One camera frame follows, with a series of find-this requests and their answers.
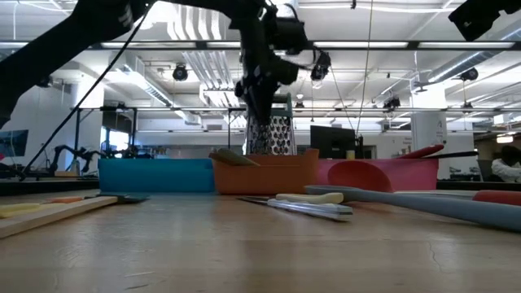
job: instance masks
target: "white pillar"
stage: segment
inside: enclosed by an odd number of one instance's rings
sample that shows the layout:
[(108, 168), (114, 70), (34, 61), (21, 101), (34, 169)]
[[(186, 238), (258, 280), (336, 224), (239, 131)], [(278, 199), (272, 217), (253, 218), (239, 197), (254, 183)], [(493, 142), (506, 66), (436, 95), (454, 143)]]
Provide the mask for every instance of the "white pillar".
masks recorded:
[[(411, 107), (446, 108), (445, 88), (443, 85), (429, 85), (424, 92), (412, 93)], [(447, 116), (445, 112), (416, 112), (411, 116), (413, 148), (419, 150), (435, 144), (447, 143)], [(450, 177), (449, 162), (440, 160), (439, 179)]]

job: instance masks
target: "exposed ductwork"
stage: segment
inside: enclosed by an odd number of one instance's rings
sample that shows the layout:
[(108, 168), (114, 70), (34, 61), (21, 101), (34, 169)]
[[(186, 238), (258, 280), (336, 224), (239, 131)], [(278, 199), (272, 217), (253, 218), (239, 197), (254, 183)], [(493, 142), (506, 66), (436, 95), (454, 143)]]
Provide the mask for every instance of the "exposed ductwork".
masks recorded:
[[(501, 40), (504, 42), (521, 40), (521, 20), (515, 21), (508, 28), (505, 28), (501, 32), (494, 34), (491, 39)], [(438, 83), (451, 77), (455, 77), (456, 75), (464, 73), (476, 65), (499, 55), (500, 53), (502, 52), (497, 50), (470, 52), (460, 55), (445, 65), (433, 70), (427, 77), (428, 82)]]
[[(133, 84), (139, 86), (152, 98), (157, 99), (163, 103), (166, 107), (179, 107), (167, 94), (160, 85), (156, 84), (151, 78), (148, 78), (145, 74), (145, 64), (140, 60), (139, 57), (134, 56), (130, 53), (124, 53), (118, 60), (115, 66), (116, 70), (121, 74), (125, 74), (128, 80)], [(190, 112), (175, 111), (187, 125), (201, 125), (201, 117), (191, 114)]]

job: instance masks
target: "red handle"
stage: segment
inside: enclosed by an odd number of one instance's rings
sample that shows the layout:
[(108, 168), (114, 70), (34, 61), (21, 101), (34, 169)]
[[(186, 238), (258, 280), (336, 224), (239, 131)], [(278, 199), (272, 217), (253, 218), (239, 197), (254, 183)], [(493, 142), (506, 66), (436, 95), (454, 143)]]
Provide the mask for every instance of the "red handle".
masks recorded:
[(421, 150), (413, 151), (413, 152), (410, 152), (409, 154), (400, 156), (397, 159), (421, 159), (424, 156), (435, 154), (438, 151), (443, 150), (443, 148), (444, 148), (444, 145), (428, 146)]
[(521, 206), (521, 192), (519, 191), (499, 191), (499, 190), (482, 190), (474, 195), (472, 200), (503, 203)]

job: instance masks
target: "black cable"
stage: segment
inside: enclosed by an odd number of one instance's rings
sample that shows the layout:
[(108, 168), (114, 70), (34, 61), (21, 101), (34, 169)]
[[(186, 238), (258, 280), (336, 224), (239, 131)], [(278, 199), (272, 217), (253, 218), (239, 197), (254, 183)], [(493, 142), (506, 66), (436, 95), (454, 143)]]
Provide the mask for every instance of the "black cable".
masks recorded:
[(141, 21), (139, 22), (138, 26), (133, 30), (133, 32), (130, 34), (129, 39), (125, 42), (125, 44), (121, 47), (120, 51), (117, 53), (116, 57), (112, 60), (110, 64), (108, 64), (105, 71), (99, 76), (99, 78), (96, 80), (96, 82), (90, 87), (90, 89), (87, 91), (87, 93), (81, 98), (80, 102), (72, 109), (72, 111), (65, 117), (62, 123), (58, 125), (58, 127), (53, 131), (53, 133), (50, 135), (50, 137), (47, 139), (47, 141), (43, 144), (43, 146), (40, 148), (38, 153), (31, 159), (31, 161), (25, 166), (24, 170), (22, 170), (22, 173), (25, 173), (27, 170), (30, 170), (31, 165), (34, 164), (34, 162), (38, 159), (38, 157), (42, 154), (42, 152), (49, 146), (50, 142), (55, 138), (56, 134), (67, 124), (69, 120), (71, 120), (72, 116), (80, 109), (80, 106), (83, 104), (83, 102), (89, 97), (90, 93), (96, 88), (96, 86), (99, 85), (99, 83), (105, 78), (105, 76), (108, 74), (108, 72), (111, 71), (114, 64), (116, 64), (117, 60), (123, 55), (127, 47), (129, 46), (132, 39), (134, 39), (136, 33), (138, 33), (139, 28), (141, 28), (141, 25), (143, 21), (146, 19), (148, 15), (148, 11), (150, 10), (150, 5), (145, 10), (145, 13), (143, 14), (143, 17), (141, 18)]

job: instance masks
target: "wooden tabletop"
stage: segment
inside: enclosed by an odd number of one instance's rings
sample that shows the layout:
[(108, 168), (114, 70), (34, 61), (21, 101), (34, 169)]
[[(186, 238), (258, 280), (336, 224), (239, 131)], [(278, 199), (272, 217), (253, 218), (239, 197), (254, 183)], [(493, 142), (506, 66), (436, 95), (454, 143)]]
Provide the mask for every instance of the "wooden tabletop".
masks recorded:
[(0, 291), (521, 291), (521, 234), (353, 207), (349, 223), (202, 195), (101, 208), (0, 240)]

